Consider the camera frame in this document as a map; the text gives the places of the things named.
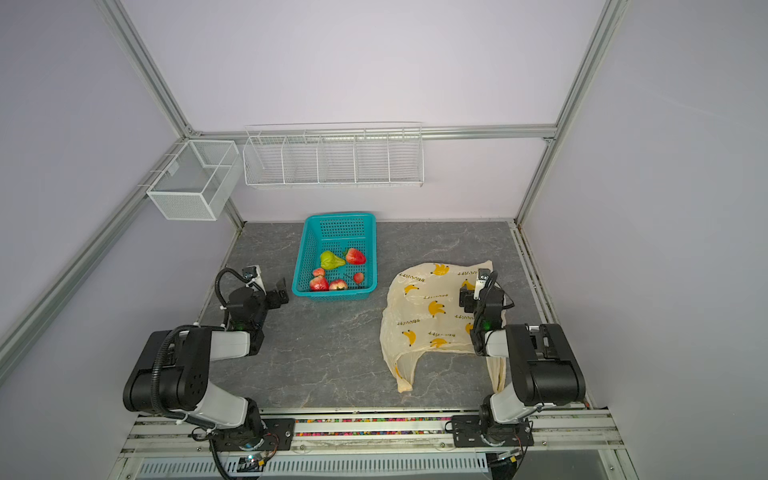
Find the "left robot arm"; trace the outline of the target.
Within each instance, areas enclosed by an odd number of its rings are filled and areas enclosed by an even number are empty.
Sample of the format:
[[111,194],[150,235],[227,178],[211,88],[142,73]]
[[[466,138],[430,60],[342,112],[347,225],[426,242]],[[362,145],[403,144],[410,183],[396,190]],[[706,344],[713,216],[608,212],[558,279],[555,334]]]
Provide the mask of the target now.
[[267,290],[256,277],[235,277],[243,286],[227,298],[220,282],[214,285],[223,302],[221,325],[183,325],[150,335],[124,387],[123,404],[131,412],[192,425],[193,438],[220,452],[278,451],[290,430],[267,423],[253,399],[210,379],[212,363],[257,355],[267,313],[289,301],[284,280]]

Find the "large red fake strawberry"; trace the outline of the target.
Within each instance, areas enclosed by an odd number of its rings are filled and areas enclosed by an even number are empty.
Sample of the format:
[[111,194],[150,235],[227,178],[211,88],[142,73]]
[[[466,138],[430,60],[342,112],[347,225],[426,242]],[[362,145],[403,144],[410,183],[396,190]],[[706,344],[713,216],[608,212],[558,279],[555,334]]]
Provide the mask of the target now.
[[349,248],[345,253],[345,261],[350,265],[364,265],[367,262],[367,258],[362,251],[356,248]]

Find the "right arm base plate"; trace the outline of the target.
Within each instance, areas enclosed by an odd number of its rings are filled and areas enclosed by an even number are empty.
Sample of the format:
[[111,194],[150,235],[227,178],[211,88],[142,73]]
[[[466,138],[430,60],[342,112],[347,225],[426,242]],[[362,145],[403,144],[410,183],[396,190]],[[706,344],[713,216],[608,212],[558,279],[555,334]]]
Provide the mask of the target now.
[[454,415],[447,422],[458,448],[529,447],[534,444],[529,423],[500,424],[479,414]]

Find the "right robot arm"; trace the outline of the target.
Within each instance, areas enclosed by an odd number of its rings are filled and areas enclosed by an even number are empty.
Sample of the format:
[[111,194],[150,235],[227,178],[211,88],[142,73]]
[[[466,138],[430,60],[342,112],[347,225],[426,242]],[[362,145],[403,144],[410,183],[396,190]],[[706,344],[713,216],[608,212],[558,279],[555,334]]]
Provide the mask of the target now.
[[469,335],[474,352],[500,359],[509,367],[511,382],[482,402],[476,425],[452,421],[460,447],[481,443],[491,447],[530,446],[530,417],[546,407],[582,403],[586,382],[575,354],[558,324],[504,324],[511,308],[496,286],[459,290],[459,306],[474,317]]

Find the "green fake pear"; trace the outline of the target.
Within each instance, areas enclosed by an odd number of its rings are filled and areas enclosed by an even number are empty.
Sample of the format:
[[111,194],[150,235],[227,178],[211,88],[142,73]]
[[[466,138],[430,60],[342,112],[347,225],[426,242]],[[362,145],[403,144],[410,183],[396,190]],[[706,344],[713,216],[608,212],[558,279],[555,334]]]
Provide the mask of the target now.
[[324,251],[320,255],[320,267],[324,270],[335,270],[346,265],[344,258],[337,256],[332,251]]

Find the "banana print plastic bag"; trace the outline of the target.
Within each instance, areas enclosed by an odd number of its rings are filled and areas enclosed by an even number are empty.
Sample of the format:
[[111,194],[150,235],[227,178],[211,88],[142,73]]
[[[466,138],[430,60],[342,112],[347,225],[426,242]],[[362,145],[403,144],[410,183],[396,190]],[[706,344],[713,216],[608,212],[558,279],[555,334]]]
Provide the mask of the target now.
[[491,270],[493,263],[422,263],[395,276],[383,311],[380,345],[400,393],[413,389],[422,355],[474,352],[474,317],[459,305],[459,293],[463,287],[474,292],[481,268]]

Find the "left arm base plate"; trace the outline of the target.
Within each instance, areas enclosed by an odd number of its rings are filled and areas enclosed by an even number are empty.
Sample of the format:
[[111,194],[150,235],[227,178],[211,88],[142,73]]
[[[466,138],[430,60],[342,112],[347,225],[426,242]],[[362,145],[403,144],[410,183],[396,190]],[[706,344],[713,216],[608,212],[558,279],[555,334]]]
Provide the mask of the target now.
[[291,448],[295,426],[295,418],[266,418],[254,429],[243,425],[216,431],[212,441],[217,452],[287,451]]

